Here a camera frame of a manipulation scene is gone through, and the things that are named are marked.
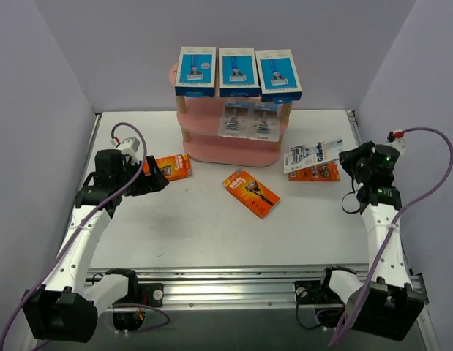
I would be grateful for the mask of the white Gillette pack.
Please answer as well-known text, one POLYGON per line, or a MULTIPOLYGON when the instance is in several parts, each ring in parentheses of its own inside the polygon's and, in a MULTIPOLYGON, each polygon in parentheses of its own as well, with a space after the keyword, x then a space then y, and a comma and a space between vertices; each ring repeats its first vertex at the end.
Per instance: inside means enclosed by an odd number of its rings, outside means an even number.
POLYGON ((249 120, 254 104, 246 101, 227 101, 224 105, 217 135, 247 139, 249 120))
POLYGON ((343 146, 342 139, 294 146, 284 154, 284 173, 333 162, 339 158, 343 146))

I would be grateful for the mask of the clear blister razor pack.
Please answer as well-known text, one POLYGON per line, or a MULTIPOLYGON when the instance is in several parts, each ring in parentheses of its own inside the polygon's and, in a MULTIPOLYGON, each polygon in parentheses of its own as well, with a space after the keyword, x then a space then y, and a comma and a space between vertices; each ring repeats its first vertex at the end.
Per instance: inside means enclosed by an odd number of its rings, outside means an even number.
POLYGON ((278 142, 280 139, 279 107, 274 103, 256 103, 248 126, 250 140, 278 142))

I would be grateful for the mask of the blue Harry's razor box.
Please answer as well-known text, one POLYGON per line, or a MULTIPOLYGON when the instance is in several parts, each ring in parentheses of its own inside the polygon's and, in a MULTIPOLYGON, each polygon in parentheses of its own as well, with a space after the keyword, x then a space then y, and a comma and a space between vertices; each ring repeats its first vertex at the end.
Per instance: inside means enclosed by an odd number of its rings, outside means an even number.
POLYGON ((255 52, 261 101, 286 104, 302 98, 302 85, 290 49, 255 52))

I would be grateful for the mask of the blue Harry's box front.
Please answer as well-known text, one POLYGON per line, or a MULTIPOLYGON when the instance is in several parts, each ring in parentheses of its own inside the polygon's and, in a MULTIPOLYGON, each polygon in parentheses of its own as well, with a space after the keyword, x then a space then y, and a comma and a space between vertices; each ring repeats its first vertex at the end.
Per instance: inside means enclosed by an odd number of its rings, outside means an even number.
POLYGON ((221 97, 258 97, 261 87, 254 48, 219 48, 221 97))

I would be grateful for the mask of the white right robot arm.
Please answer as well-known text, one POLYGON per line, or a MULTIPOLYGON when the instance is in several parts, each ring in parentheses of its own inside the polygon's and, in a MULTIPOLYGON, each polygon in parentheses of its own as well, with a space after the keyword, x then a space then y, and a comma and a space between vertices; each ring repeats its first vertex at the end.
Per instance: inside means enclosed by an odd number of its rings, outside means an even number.
POLYGON ((367 231, 370 269, 364 281, 341 266, 329 266, 317 283, 324 301, 340 299, 343 313, 329 342, 336 347, 350 330, 402 341, 424 308, 405 266, 400 234, 402 200, 393 185, 394 166, 404 155, 405 141, 366 142, 343 151, 339 162, 351 177, 367 231))

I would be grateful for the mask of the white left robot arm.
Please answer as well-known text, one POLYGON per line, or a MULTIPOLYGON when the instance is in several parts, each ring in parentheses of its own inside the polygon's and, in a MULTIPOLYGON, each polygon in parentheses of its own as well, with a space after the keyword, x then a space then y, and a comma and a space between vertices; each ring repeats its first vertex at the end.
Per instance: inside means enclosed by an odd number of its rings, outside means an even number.
POLYGON ((119 149, 98 151, 95 169, 75 196, 72 219, 57 263, 34 292, 25 291, 23 312, 32 335, 51 341, 88 342, 109 307, 142 301, 134 270, 111 268, 86 287, 89 264, 100 238, 124 197, 163 190, 168 179, 156 159, 138 161, 119 149))

